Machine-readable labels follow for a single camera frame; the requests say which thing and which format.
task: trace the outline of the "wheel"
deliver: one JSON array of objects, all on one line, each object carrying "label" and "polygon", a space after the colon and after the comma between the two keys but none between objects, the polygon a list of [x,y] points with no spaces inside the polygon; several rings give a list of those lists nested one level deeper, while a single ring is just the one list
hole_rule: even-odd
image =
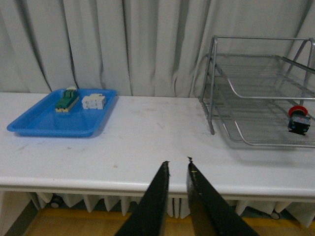
[{"label": "wheel", "polygon": [[53,195],[49,204],[52,208],[59,208],[62,203],[63,203],[62,197],[58,195]]},{"label": "wheel", "polygon": [[270,217],[275,219],[275,220],[279,220],[281,218],[281,214],[278,213],[278,212],[275,212],[273,211],[271,214],[270,214]]}]

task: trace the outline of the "curtain fold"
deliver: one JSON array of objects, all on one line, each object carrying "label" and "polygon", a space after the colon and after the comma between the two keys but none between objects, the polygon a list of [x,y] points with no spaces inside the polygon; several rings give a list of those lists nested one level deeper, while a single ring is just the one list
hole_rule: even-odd
[{"label": "curtain fold", "polygon": [[50,92],[34,53],[25,9],[16,1],[0,1],[0,10],[22,80],[30,92]]},{"label": "curtain fold", "polygon": [[[211,37],[312,37],[311,0],[2,0],[0,91],[198,97]],[[246,41],[226,52],[255,52]],[[295,45],[261,43],[292,53]]]},{"label": "curtain fold", "polygon": [[101,83],[118,95],[131,95],[123,2],[97,0],[97,15],[103,60]]},{"label": "curtain fold", "polygon": [[102,57],[94,0],[64,1],[66,26],[74,65],[75,80],[79,88],[102,88]]},{"label": "curtain fold", "polygon": [[38,64],[50,88],[75,86],[63,2],[27,0],[24,6],[34,38],[33,50],[38,53]]}]

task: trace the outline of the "plastic tray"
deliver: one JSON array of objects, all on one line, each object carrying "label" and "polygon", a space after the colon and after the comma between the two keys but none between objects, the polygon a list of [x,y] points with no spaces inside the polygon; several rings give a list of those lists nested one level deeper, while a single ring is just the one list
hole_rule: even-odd
[{"label": "plastic tray", "polygon": [[[62,97],[65,89],[56,90],[8,125],[7,130],[22,136],[48,137],[89,137],[100,126],[103,118],[113,105],[115,90],[78,89],[79,101],[68,113],[55,111],[55,104]],[[82,99],[91,93],[102,93],[106,98],[104,109],[82,107]]]}]

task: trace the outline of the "white table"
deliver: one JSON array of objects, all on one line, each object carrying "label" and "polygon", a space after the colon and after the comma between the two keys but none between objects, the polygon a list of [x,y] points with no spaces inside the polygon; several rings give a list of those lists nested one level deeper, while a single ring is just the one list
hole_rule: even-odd
[{"label": "white table", "polygon": [[187,156],[230,200],[315,202],[315,152],[251,147],[209,132],[194,98],[117,97],[89,138],[20,137],[8,124],[45,94],[0,93],[0,190],[142,196],[163,161],[186,198]]}]

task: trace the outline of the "wire rack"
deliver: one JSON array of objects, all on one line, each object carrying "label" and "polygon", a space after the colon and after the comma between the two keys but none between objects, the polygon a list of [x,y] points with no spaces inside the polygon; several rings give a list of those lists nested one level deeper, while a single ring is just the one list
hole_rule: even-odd
[{"label": "wire rack", "polygon": [[[310,77],[314,40],[296,38],[225,37],[301,41],[293,60],[277,55],[220,54],[214,36],[208,57],[204,90],[200,102],[211,133],[212,119],[219,117],[230,139],[253,146],[315,148],[315,127],[305,136],[288,131],[288,111],[304,101],[315,101]],[[296,62],[307,42],[311,42],[308,66]],[[310,114],[311,123],[315,118]]]}]

